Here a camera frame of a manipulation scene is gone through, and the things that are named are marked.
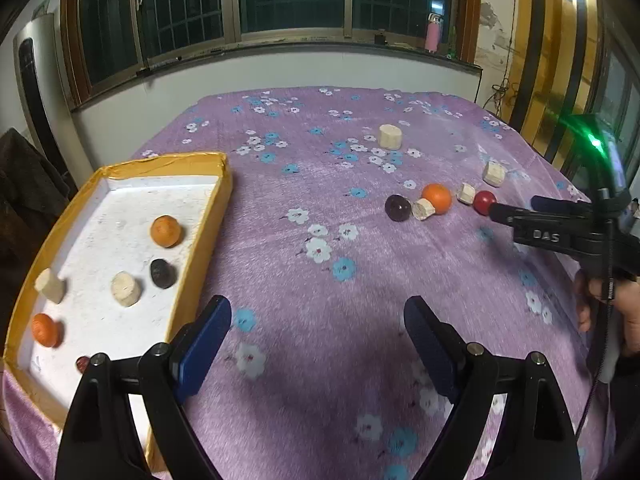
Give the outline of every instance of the pink water bottle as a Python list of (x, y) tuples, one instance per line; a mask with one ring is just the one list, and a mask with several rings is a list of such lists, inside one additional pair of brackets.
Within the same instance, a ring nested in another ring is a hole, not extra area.
[(440, 29), (442, 28), (442, 16), (432, 12), (428, 19), (427, 37), (424, 40), (424, 49), (436, 52), (440, 43)]

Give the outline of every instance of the window frame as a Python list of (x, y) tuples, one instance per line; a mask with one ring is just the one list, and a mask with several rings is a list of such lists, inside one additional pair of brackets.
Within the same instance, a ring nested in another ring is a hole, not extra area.
[[(82, 46), (79, 0), (61, 0), (62, 50), (73, 101), (70, 103), (70, 108), (80, 107), (96, 96), (143, 77), (164, 64), (173, 65), (174, 63), (172, 62), (201, 59), (221, 50), (252, 44), (281, 43), (283, 41), (294, 43), (315, 43), (318, 41), (373, 43), (374, 36), (378, 33), (377, 30), (353, 28), (353, 0), (344, 0), (343, 27), (286, 28), (246, 33), (241, 31), (239, 0), (220, 0), (220, 2), (223, 27), (222, 38), (205, 40), (164, 54), (147, 57), (142, 19), (144, 1), (129, 0), (130, 20), (137, 61), (127, 69), (117, 72), (96, 84), (91, 84)], [(449, 43), (457, 27), (456, 51), (458, 52), (458, 59), (462, 61), (473, 62), (473, 57), (470, 58), (468, 53), (475, 52), (475, 44), (478, 38), (478, 16), (470, 12), (469, 9), (477, 9), (479, 4), (480, 0), (450, 0)], [(469, 19), (476, 20), (476, 22), (467, 23)], [(424, 44), (424, 38), (404, 36), (391, 32), (386, 32), (385, 35), (389, 43), (405, 43), (418, 49)], [(449, 43), (441, 43), (438, 50), (446, 53), (445, 50)]]

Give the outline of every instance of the orange ball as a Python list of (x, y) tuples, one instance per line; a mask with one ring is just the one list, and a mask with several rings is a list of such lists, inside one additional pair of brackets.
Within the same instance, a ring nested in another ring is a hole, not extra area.
[(47, 314), (36, 314), (31, 321), (33, 338), (42, 346), (51, 348), (58, 343), (58, 327)]
[(427, 199), (436, 210), (436, 214), (446, 213), (451, 207), (451, 193), (442, 184), (429, 184), (422, 190), (422, 198)]
[(182, 228), (178, 221), (169, 215), (159, 216), (151, 224), (152, 240), (161, 247), (171, 247), (178, 243)]

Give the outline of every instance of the purple bedsheet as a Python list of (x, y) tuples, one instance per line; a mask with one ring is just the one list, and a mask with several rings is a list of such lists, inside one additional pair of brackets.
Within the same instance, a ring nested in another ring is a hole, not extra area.
[[(397, 152), (379, 149), (384, 123), (402, 128)], [(590, 385), (577, 266), (513, 244), (455, 200), (424, 222), (394, 223), (383, 208), (430, 182), (518, 206), (576, 200), (516, 131), (439, 93), (270, 89), (202, 98), (134, 156), (201, 150), (228, 153), (234, 172), (202, 296), (228, 297), (234, 323), (186, 411), (225, 480), (410, 479), (451, 409), (404, 331), (414, 294), (494, 354), (544, 352), (577, 424)], [(482, 181), (490, 158), (508, 169), (499, 189)], [(53, 433), (7, 373), (4, 389), (18, 448), (52, 478)], [(468, 478), (484, 471), (503, 409), (496, 396)], [(605, 421), (594, 407), (578, 443), (586, 479)]]

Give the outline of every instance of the red ball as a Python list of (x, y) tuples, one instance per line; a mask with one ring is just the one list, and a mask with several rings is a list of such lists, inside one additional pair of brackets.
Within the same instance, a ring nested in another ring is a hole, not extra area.
[(491, 191), (478, 191), (474, 198), (474, 209), (481, 215), (487, 216), (489, 214), (489, 206), (496, 202), (498, 201)]

